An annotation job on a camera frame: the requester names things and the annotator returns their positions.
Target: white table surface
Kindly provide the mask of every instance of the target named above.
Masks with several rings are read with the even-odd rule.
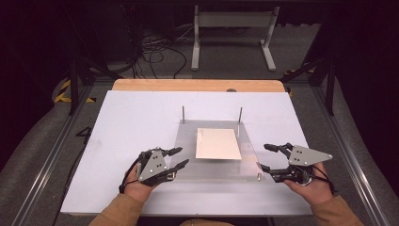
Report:
[[[288,162],[284,154],[266,151],[265,143],[308,147],[285,92],[108,91],[61,212],[100,213],[118,194],[124,172],[140,152],[174,147],[182,106],[186,120],[206,121],[238,121],[243,107],[241,122],[254,151],[271,169],[285,169]],[[143,216],[310,214],[300,196],[268,174],[260,182],[176,179],[157,187],[142,212]]]

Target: robotic hand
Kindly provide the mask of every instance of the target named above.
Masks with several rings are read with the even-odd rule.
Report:
[[[331,154],[321,153],[298,145],[293,146],[290,143],[280,146],[273,144],[264,144],[263,146],[268,151],[274,153],[281,151],[288,158],[289,166],[287,169],[271,170],[269,167],[260,164],[262,171],[269,173],[276,183],[283,182],[284,180],[291,180],[299,185],[306,186],[311,183],[312,179],[317,179],[329,183],[331,192],[334,193],[334,185],[322,171],[321,172],[326,178],[313,175],[314,169],[319,170],[313,166],[313,164],[332,159]]]
[[[174,148],[170,150],[155,148],[142,152],[138,156],[138,159],[127,170],[122,184],[120,185],[120,193],[124,192],[126,185],[135,182],[126,182],[128,175],[135,165],[137,165],[136,175],[141,184],[146,186],[156,186],[164,182],[173,181],[176,177],[176,172],[185,167],[188,163],[188,159],[177,164],[174,168],[168,169],[164,157],[167,155],[172,156],[179,153],[181,150],[182,148]]]

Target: vertical pin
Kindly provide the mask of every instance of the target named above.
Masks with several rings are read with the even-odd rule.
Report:
[[[184,106],[183,106],[183,123],[185,123],[185,118],[184,118]]]
[[[240,109],[240,117],[238,118],[238,123],[241,123],[241,114],[243,113],[243,107],[241,106]]]

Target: white metal stand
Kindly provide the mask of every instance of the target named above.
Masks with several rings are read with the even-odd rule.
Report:
[[[276,65],[270,54],[269,43],[273,29],[279,15],[279,7],[266,12],[200,12],[195,6],[194,14],[194,48],[191,70],[199,69],[200,62],[200,27],[267,27],[267,36],[260,41],[264,58],[271,72],[276,70]]]

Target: beige paper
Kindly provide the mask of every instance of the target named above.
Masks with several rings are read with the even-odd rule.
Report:
[[[241,159],[234,130],[199,128],[196,158]]]

